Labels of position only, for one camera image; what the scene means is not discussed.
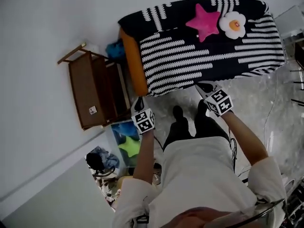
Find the black pants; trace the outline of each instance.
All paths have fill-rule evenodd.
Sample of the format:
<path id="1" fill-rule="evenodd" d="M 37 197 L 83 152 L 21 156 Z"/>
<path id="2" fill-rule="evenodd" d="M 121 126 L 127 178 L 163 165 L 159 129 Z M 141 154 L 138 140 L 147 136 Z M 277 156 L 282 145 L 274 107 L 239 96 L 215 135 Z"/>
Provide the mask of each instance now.
<path id="1" fill-rule="evenodd" d="M 211 117 L 207 117 L 204 114 L 197 114 L 194 119 L 194 125 L 196 128 L 196 135 L 195 137 L 192 137 L 189 132 L 188 120 L 185 117 L 178 122 L 172 123 L 163 150 L 165 150 L 168 144 L 185 139 L 224 137 L 229 141 L 227 133 Z"/>

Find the gray tile floor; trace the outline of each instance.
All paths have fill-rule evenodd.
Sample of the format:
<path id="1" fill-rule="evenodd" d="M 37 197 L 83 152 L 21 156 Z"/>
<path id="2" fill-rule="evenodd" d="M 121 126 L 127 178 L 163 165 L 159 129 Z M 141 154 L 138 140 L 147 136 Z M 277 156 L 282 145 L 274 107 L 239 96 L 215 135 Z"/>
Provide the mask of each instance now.
<path id="1" fill-rule="evenodd" d="M 265 143 L 269 155 L 277 160 L 280 170 L 289 179 L 298 180 L 304 174 L 304 107 L 298 106 L 290 99 L 304 101 L 299 69 L 295 62 L 279 68 L 276 72 L 218 82 L 231 95 L 235 114 Z M 128 90 L 131 101 L 135 95 L 130 81 Z M 149 107 L 156 117 L 155 136 L 164 144 L 170 125 L 174 122 L 172 109 L 180 105 L 184 116 L 189 121 L 189 129 L 195 134 L 194 116 L 201 97 L 195 87 L 178 90 L 160 97 L 147 97 Z M 224 121 L 213 113 L 210 116 L 228 132 Z M 155 142 L 155 156 L 161 159 L 162 152 Z M 237 147 L 236 174 L 245 179 L 250 169 L 249 162 Z"/>

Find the orange flower center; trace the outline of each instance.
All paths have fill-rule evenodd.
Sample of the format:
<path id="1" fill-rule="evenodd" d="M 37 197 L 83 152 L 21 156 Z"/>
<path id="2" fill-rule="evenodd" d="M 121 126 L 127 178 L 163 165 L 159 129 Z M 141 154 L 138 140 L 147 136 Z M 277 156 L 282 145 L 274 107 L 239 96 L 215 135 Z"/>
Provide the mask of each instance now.
<path id="1" fill-rule="evenodd" d="M 236 19 L 229 23 L 229 27 L 234 31 L 239 31 L 241 29 L 239 21 Z"/>

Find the striped blanket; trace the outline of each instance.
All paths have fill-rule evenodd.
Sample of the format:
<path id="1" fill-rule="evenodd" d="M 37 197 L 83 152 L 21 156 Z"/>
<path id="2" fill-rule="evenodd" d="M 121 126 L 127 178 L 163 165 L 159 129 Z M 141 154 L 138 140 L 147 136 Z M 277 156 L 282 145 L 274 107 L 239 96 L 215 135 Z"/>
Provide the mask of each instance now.
<path id="1" fill-rule="evenodd" d="M 195 5 L 237 11 L 246 17 L 246 34 L 236 40 L 220 30 L 200 43 L 197 30 L 185 23 Z M 285 64 L 281 39 L 268 5 L 258 0 L 184 0 L 155 6 L 119 21 L 138 42 L 151 96 L 186 88 L 202 80 L 224 80 L 269 74 Z"/>

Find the pink star cushion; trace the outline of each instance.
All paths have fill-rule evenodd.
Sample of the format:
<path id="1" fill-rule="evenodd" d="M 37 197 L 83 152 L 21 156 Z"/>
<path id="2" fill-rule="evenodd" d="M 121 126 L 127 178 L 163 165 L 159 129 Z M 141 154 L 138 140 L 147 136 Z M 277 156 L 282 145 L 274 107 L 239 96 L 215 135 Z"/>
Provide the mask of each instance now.
<path id="1" fill-rule="evenodd" d="M 200 4 L 195 5 L 195 18 L 186 23 L 186 26 L 199 31 L 199 41 L 203 42 L 207 36 L 218 34 L 217 22 L 220 12 L 207 13 Z"/>

